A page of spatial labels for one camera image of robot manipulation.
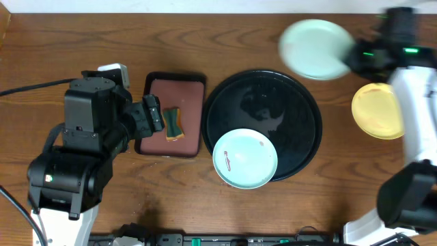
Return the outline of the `yellow plate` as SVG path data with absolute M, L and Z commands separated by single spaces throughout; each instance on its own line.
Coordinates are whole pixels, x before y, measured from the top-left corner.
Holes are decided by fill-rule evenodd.
M 368 135 L 385 140 L 404 135 L 399 103 L 391 85 L 362 86 L 355 93 L 351 108 L 354 121 Z

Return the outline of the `orange green sponge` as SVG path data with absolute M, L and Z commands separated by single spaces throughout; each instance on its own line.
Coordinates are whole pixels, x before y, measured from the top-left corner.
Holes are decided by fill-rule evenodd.
M 167 141 L 176 141 L 185 137 L 182 128 L 181 115 L 181 111 L 177 107 L 163 111 L 163 120 L 165 123 Z

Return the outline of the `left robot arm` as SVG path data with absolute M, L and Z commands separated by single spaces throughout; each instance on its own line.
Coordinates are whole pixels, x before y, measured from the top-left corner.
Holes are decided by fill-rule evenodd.
M 34 245 L 87 245 L 113 160 L 131 140 L 164 129 L 156 96 L 133 102 L 124 65 L 82 75 L 65 93 L 65 121 L 52 129 L 27 171 Z

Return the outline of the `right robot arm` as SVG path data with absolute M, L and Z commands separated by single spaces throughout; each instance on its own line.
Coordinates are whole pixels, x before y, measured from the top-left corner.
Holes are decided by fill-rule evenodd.
M 386 9 L 377 37 L 359 40 L 345 60 L 393 87 L 405 165 L 380 187 L 375 209 L 344 225 L 342 245 L 413 245 L 413 236 L 436 231 L 436 52 L 416 44 L 417 19 L 411 7 Z

